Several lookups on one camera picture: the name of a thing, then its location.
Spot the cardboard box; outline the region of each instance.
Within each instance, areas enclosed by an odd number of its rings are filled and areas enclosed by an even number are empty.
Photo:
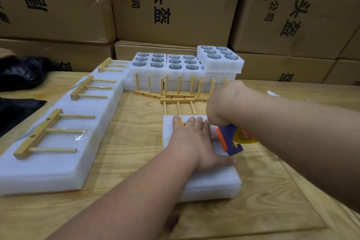
[[[245,60],[237,79],[321,84],[335,60],[237,52]]]
[[[337,59],[324,84],[360,86],[360,61]]]
[[[117,60],[131,61],[138,52],[196,56],[197,48],[120,40],[115,43],[115,52]]]
[[[360,29],[353,34],[345,48],[339,55],[340,58],[360,60]]]
[[[0,47],[19,57],[47,57],[61,64],[64,71],[92,72],[106,58],[116,59],[114,42],[110,44],[69,44],[30,40],[0,39]]]
[[[238,0],[112,0],[119,39],[226,46]]]
[[[236,51],[336,59],[360,23],[358,0],[239,0]]]
[[[0,0],[0,38],[109,43],[111,0]]]

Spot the hand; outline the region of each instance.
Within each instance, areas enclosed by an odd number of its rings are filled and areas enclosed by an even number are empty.
[[[246,101],[250,93],[251,90],[240,80],[231,81],[214,92],[207,100],[206,106],[210,123],[216,126],[231,124],[234,113],[239,113],[244,109],[242,102]]]
[[[230,156],[219,156],[212,147],[210,123],[201,117],[191,117],[184,126],[179,123],[178,115],[172,119],[173,133],[168,148],[176,150],[194,165],[196,171],[204,171],[223,166],[233,166]]]

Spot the person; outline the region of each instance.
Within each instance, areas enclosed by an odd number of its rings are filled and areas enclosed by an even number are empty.
[[[360,112],[273,97],[232,81],[208,100],[208,120],[173,118],[169,145],[48,239],[157,239],[194,171],[234,165],[210,124],[234,124],[318,188],[360,211]]]

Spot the forearm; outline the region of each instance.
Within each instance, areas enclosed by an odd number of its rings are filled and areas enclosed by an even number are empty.
[[[359,112],[251,89],[235,102],[241,108],[230,110],[229,122],[254,135],[313,184],[360,211]]]
[[[49,239],[156,239],[194,169],[191,159],[165,148]]]

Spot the wooden tabletop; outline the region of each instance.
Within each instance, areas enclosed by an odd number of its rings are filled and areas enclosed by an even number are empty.
[[[87,73],[53,72],[36,89],[2,92],[4,98],[48,103],[0,138],[0,153]],[[255,90],[360,111],[355,86],[245,80]],[[206,104],[195,103],[198,114]],[[168,114],[177,114],[168,105]],[[192,114],[190,105],[182,114]],[[139,169],[162,144],[163,108],[158,100],[125,92],[81,191],[0,197],[0,239],[43,240],[72,216]],[[231,200],[177,205],[180,220],[164,239],[283,240],[360,239],[360,216],[314,187],[260,144],[235,155],[243,181]]]

